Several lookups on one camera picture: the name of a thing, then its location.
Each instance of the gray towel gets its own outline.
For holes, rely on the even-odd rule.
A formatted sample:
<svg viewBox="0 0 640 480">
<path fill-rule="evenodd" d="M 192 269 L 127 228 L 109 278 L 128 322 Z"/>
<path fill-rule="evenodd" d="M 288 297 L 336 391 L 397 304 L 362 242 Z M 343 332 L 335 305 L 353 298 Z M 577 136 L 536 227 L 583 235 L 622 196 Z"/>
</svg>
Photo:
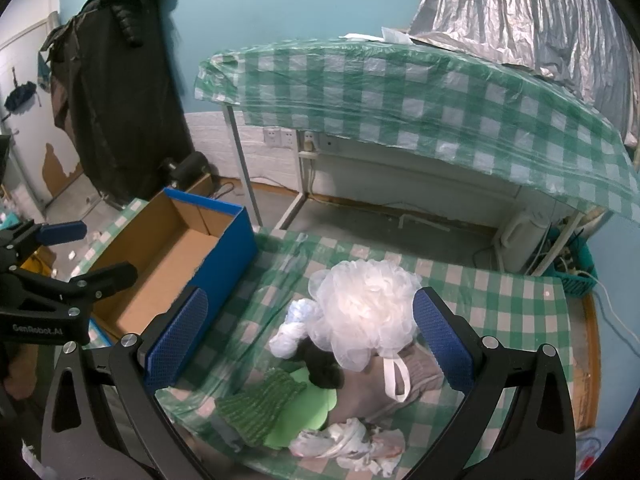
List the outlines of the gray towel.
<svg viewBox="0 0 640 480">
<path fill-rule="evenodd" d="M 344 386 L 337 391 L 338 401 L 329 412 L 328 424 L 346 422 L 351 417 L 378 422 L 414 402 L 424 391 L 442 387 L 442 370 L 435 357 L 422 346 L 414 343 L 399 355 L 406 364 L 411 379 L 411 391 L 404 402 L 397 402 L 386 396 L 383 359 L 376 356 L 361 372 L 344 370 Z M 396 384 L 397 388 L 404 387 L 397 368 Z"/>
</svg>

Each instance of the teal basket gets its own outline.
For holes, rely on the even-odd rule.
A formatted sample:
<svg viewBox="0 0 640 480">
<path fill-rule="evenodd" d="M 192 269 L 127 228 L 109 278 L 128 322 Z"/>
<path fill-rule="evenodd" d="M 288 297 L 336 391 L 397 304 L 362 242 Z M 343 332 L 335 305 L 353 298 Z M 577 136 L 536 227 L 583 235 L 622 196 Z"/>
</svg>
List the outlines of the teal basket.
<svg viewBox="0 0 640 480">
<path fill-rule="evenodd" d="M 560 235 L 560 229 L 552 228 L 549 230 L 548 239 L 551 243 L 556 241 Z M 596 267 L 593 264 L 593 258 L 587 247 L 587 243 L 580 237 L 575 237 L 571 244 L 568 246 L 571 251 L 571 256 L 574 259 L 574 263 L 577 269 L 585 270 L 594 278 L 598 277 Z M 544 272 L 543 276 L 551 276 L 558 278 L 562 282 L 562 289 L 567 296 L 573 296 L 574 298 L 581 298 L 585 294 L 589 293 L 595 286 L 595 280 L 592 280 L 588 276 L 583 274 L 567 274 L 566 272 L 558 272 L 554 265 L 549 265 L 548 269 Z"/>
</svg>

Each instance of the white appliance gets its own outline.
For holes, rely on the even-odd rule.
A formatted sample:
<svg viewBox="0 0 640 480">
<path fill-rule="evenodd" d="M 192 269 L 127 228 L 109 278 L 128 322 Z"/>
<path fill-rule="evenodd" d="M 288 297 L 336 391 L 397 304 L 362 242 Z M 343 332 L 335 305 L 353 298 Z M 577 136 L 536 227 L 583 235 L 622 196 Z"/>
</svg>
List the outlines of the white appliance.
<svg viewBox="0 0 640 480">
<path fill-rule="evenodd" d="M 513 216 L 494 238 L 501 272 L 520 272 L 549 225 L 549 218 L 525 209 Z"/>
</svg>

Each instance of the gray floor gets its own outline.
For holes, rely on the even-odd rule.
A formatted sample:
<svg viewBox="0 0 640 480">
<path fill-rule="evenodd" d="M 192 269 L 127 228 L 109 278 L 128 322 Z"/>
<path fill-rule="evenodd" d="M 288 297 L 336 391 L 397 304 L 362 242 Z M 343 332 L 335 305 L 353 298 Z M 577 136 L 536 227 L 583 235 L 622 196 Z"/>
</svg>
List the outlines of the gray floor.
<svg viewBox="0 0 640 480">
<path fill-rule="evenodd" d="M 118 214 L 116 208 L 99 200 L 98 192 L 84 174 L 49 204 L 46 210 L 47 222 L 53 224 L 82 219 L 87 227 L 83 240 L 51 247 L 56 253 L 54 269 L 59 280 L 69 278 L 94 240 L 115 221 Z"/>
<path fill-rule="evenodd" d="M 274 227 L 292 202 L 291 196 L 258 189 L 255 197 L 265 227 Z M 236 188 L 222 200 L 243 204 L 244 193 Z M 476 251 L 491 244 L 491 238 L 481 234 L 457 228 L 444 232 L 411 219 L 405 219 L 399 229 L 398 220 L 396 216 L 307 200 L 289 229 L 467 267 L 474 266 Z M 478 254 L 478 259 L 479 264 L 486 262 L 486 253 Z"/>
<path fill-rule="evenodd" d="M 91 202 L 92 193 L 95 193 L 95 189 L 88 179 L 82 176 L 47 209 L 47 219 L 49 221 L 78 219 L 86 211 L 87 197 Z M 292 197 L 263 190 L 255 190 L 255 194 L 263 225 L 274 227 L 289 206 Z M 222 200 L 242 204 L 244 193 L 241 188 L 236 187 L 226 193 Z M 104 203 L 99 203 L 86 215 L 84 221 L 88 226 L 87 238 L 55 249 L 58 254 L 55 266 L 58 269 L 59 278 L 68 275 L 88 249 L 95 234 L 99 236 L 101 229 L 107 227 L 117 215 L 117 210 Z M 406 220 L 403 229 L 399 229 L 397 217 L 350 207 L 307 201 L 289 229 L 469 267 L 475 266 L 472 255 L 479 252 L 480 267 L 488 268 L 491 263 L 489 260 L 491 251 L 482 251 L 490 245 L 491 240 L 487 236 L 457 228 L 443 232 L 411 220 Z M 75 251 L 73 258 L 68 257 L 71 251 Z M 571 300 L 568 304 L 574 355 L 579 364 L 586 366 L 586 330 L 582 305 L 580 301 Z M 220 480 L 267 480 L 270 478 L 234 463 L 197 438 L 188 434 L 184 436 L 215 478 Z"/>
</svg>

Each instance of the black jacket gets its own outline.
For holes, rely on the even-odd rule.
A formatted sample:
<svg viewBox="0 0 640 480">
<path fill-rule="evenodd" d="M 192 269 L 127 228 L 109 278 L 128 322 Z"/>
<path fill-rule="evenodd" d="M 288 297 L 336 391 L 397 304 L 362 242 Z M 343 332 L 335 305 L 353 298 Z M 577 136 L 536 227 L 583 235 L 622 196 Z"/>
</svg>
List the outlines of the black jacket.
<svg viewBox="0 0 640 480">
<path fill-rule="evenodd" d="M 84 172 L 116 202 L 164 186 L 166 158 L 192 151 L 171 77 L 157 0 L 88 0 L 47 38 L 55 125 Z"/>
</svg>

